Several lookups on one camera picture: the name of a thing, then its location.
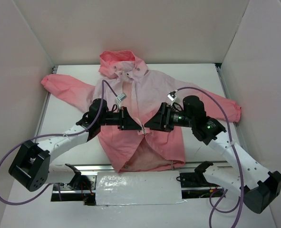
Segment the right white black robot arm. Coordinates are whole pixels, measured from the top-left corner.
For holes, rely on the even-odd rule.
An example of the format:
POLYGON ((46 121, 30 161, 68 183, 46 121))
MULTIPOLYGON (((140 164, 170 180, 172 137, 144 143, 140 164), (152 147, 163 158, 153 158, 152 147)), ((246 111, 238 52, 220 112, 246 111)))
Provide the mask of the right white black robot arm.
POLYGON ((237 170, 236 174, 228 173, 205 161, 195 169, 196 183, 200 186, 220 185, 243 196, 243 203, 252 212, 262 213, 280 194, 281 174, 265 168, 240 145, 230 141, 229 130, 207 116, 204 104, 197 96, 185 97, 183 106, 183 110, 174 111, 169 104, 162 103, 145 127, 162 132, 171 132, 176 126, 190 127, 198 141, 219 153, 237 170))

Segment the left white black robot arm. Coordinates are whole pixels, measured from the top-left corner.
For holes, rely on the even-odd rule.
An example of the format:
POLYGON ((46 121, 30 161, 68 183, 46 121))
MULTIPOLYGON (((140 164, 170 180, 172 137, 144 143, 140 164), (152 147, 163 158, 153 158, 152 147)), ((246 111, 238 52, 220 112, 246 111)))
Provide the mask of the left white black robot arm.
POLYGON ((141 130, 126 107, 118 111, 109 110, 106 100, 98 98, 81 120, 60 136, 46 137, 40 142, 24 142, 9 168, 9 174, 30 192, 38 190, 45 183, 64 184, 72 190, 80 189, 82 182, 90 183, 81 171, 71 164, 51 163, 70 149, 96 137, 105 125, 117 126, 120 131, 141 130))

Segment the pink hooded zip jacket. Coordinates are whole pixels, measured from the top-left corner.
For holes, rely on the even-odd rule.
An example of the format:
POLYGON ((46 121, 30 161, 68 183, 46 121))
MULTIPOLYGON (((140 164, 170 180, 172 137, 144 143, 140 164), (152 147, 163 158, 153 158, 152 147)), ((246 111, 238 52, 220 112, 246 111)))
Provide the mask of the pink hooded zip jacket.
MULTIPOLYGON (((167 94, 178 90, 182 97, 195 95, 204 103, 208 116, 238 122, 242 110, 238 104, 212 92, 198 91, 193 83, 183 82, 156 70, 148 69, 146 63, 132 51, 105 51, 100 55, 99 72, 110 84, 102 89, 101 83, 86 84, 72 76, 50 74, 41 84, 56 98, 86 112, 93 100, 104 98, 112 107, 115 96, 125 93, 122 102, 130 116, 144 125, 167 101, 167 94)), ((153 131, 143 127, 140 131, 120 131, 116 126, 103 126, 98 134, 99 142, 119 171, 127 162, 153 163, 175 161, 185 163, 185 147, 181 127, 171 132, 153 131)))

